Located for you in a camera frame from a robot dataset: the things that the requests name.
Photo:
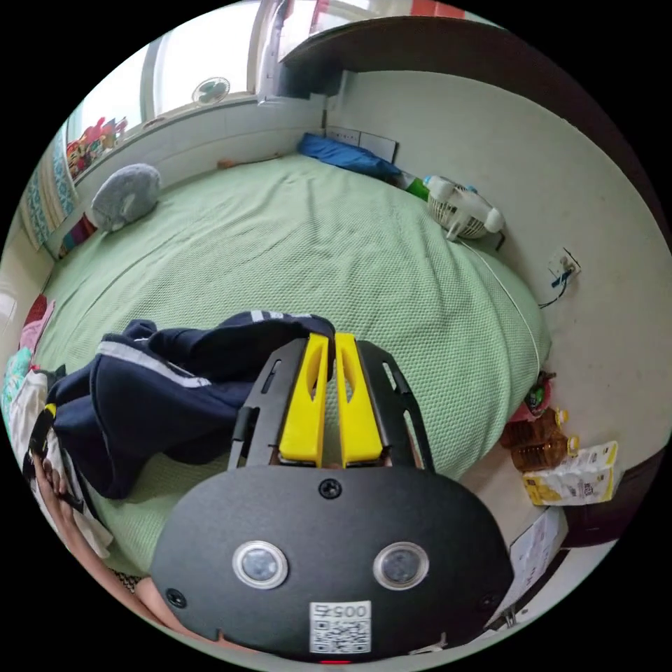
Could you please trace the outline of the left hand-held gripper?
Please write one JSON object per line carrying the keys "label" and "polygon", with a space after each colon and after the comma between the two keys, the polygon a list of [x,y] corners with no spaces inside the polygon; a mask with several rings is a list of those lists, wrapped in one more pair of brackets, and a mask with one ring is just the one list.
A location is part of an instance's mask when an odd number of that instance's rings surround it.
{"label": "left hand-held gripper", "polygon": [[57,407],[48,403],[50,391],[57,382],[65,378],[67,369],[59,367],[53,371],[31,370],[27,375],[27,418],[32,420],[27,438],[27,480],[35,480],[32,456],[49,460],[52,466],[62,468],[62,479],[66,482],[66,502],[77,512],[84,511],[83,490],[79,474],[70,455],[61,448],[55,432]]}

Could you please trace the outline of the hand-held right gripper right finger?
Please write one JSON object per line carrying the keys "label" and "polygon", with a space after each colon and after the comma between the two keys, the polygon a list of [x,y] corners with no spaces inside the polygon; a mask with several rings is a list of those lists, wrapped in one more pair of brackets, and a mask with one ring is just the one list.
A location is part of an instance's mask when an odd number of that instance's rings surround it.
{"label": "hand-held right gripper right finger", "polygon": [[357,342],[351,333],[335,335],[335,374],[342,465],[351,467],[378,461],[382,441]]}

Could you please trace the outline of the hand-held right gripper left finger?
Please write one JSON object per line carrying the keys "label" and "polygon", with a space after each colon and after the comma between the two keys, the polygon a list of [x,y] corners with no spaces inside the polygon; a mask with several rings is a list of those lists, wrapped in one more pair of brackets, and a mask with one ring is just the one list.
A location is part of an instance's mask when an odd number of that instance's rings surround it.
{"label": "hand-held right gripper left finger", "polygon": [[328,338],[318,334],[307,340],[279,442],[284,462],[322,464],[328,345]]}

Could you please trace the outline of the person's left hand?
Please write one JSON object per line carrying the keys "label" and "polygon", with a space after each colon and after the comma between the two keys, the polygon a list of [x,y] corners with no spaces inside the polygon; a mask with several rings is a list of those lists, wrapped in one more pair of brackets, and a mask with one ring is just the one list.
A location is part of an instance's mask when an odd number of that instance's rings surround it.
{"label": "person's left hand", "polygon": [[32,456],[35,480],[45,508],[57,526],[67,528],[74,524],[72,506],[66,502],[67,483],[60,477],[49,460],[41,460],[37,455]]}

